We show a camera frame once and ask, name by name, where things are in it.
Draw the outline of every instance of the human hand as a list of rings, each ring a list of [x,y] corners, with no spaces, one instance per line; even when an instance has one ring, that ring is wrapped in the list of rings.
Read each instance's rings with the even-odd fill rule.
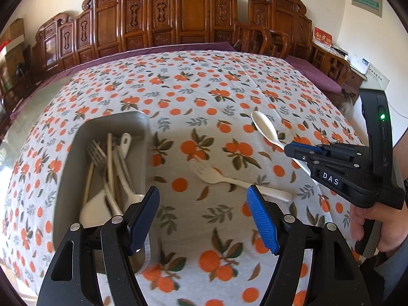
[[[388,257],[398,250],[408,236],[408,209],[405,203],[401,210],[379,202],[367,209],[351,205],[350,234],[354,240],[363,238],[365,220],[377,220],[383,223],[377,248],[380,252],[386,252]]]

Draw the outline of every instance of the floral tablecloth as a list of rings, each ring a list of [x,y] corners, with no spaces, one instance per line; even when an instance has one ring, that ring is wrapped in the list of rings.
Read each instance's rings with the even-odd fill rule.
[[[322,226],[335,222],[350,241],[349,203],[316,186],[282,150],[254,129],[265,113],[282,142],[360,141],[340,112],[280,59],[220,51],[145,55],[75,75],[46,107],[17,160],[6,198],[4,261],[36,293],[54,254],[58,184],[76,130],[88,119],[141,110],[154,132],[160,189],[162,260],[137,280],[149,305],[258,304],[276,257],[262,243],[246,190],[207,185],[191,171],[195,156],[227,177],[293,194],[283,212]],[[306,252],[294,305],[302,305],[311,254]],[[105,305],[112,303],[100,276]]]

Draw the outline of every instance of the green sign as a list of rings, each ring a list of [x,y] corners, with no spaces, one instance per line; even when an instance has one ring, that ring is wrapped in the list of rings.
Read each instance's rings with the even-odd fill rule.
[[[375,10],[380,10],[380,4],[377,1],[374,0],[354,0],[354,1],[365,4],[366,6],[371,7]]]

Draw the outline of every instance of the cardboard box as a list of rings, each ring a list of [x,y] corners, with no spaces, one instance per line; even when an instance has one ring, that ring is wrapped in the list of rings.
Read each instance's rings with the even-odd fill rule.
[[[3,47],[3,49],[0,51],[0,60],[4,59],[4,56],[13,50],[13,48],[17,47],[18,45],[21,45],[24,42],[24,35],[22,34],[21,36],[18,36],[15,38],[12,42],[9,42],[6,46]]]
[[[21,45],[14,47],[0,59],[0,78],[3,90],[7,90],[16,82],[16,70],[19,63],[24,63]]]
[[[17,18],[10,26],[4,31],[0,37],[0,43],[6,40],[13,41],[15,38],[24,34],[24,20]]]

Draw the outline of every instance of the carved wooden chair back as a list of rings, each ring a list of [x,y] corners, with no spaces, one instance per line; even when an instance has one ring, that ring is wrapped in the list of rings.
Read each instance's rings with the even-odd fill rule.
[[[231,42],[237,0],[84,0],[82,13],[44,23],[36,79],[116,53],[167,44]]]
[[[311,50],[312,21],[306,17],[300,0],[248,0],[250,24],[289,35],[289,55],[308,59]]]

